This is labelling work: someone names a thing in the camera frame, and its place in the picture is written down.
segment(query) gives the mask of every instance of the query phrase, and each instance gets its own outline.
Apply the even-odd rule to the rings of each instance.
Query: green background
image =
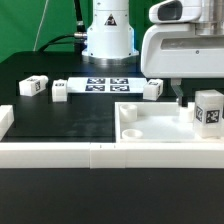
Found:
[[[149,8],[158,2],[161,1],[129,0],[130,25],[135,30],[135,47],[139,51],[144,33],[151,25]],[[44,6],[45,0],[0,1],[0,62],[15,52],[33,50]],[[85,25],[89,27],[92,23],[92,0],[81,0],[81,7]],[[73,0],[49,0],[37,49],[59,35],[75,32],[75,26]],[[52,46],[48,50],[73,51],[73,47]]]

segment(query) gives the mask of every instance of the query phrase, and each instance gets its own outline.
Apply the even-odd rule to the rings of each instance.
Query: white cube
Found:
[[[194,131],[202,138],[220,137],[224,96],[216,90],[195,94]]]
[[[0,106],[0,141],[14,121],[12,105]]]
[[[55,80],[52,86],[52,100],[53,102],[67,101],[67,80]]]
[[[37,93],[46,89],[48,78],[45,75],[31,76],[21,82],[19,82],[20,95],[22,96],[34,96]]]
[[[163,80],[150,79],[144,86],[143,99],[156,101],[163,93]]]

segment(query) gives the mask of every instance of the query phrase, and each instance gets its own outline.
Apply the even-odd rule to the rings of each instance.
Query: white tray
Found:
[[[131,104],[137,106],[137,120],[123,122],[120,118],[120,106]],[[224,138],[201,138],[195,134],[193,123],[179,119],[177,103],[115,103],[116,142],[224,142]],[[122,132],[128,129],[143,133],[141,139],[123,139]]]

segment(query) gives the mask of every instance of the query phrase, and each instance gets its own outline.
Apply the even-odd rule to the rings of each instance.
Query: cable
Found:
[[[46,0],[46,2],[45,2],[44,11],[43,11],[43,15],[42,15],[40,25],[39,25],[39,28],[38,28],[38,31],[37,31],[37,36],[36,36],[35,44],[34,44],[34,47],[33,47],[33,51],[36,51],[36,48],[37,48],[37,43],[38,43],[38,40],[39,40],[40,31],[41,31],[41,28],[43,26],[43,22],[44,22],[44,19],[45,19],[45,15],[46,15],[46,12],[47,12],[49,1],[50,0]]]
[[[56,41],[58,40],[62,40],[62,39],[65,39],[65,38],[71,38],[73,37],[74,38],[74,34],[66,34],[66,35],[61,35],[61,36],[58,36],[52,40],[50,40],[48,43],[46,43],[45,45],[43,45],[41,48],[39,48],[38,51],[40,52],[43,52],[46,48],[48,48],[49,45],[53,45],[53,44],[57,44],[55,43]]]
[[[74,7],[76,12],[76,20],[77,20],[77,31],[78,32],[85,32],[86,28],[82,19],[82,11],[80,6],[79,0],[74,0]]]
[[[75,44],[75,42],[74,41],[67,41],[67,42],[47,43],[44,46],[42,46],[38,51],[43,52],[49,46],[52,46],[52,45],[60,45],[60,44]]]

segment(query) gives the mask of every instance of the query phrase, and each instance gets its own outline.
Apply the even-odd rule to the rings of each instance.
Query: black table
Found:
[[[18,82],[33,74],[47,75],[48,88],[32,98],[19,96]],[[52,103],[53,80],[82,75],[142,77],[138,65],[108,69],[85,64],[73,53],[21,52],[1,63],[0,105],[13,104],[15,114],[3,142],[114,142],[114,102],[142,96],[70,94],[68,102]],[[223,209],[223,170],[0,170],[1,224],[223,224]]]

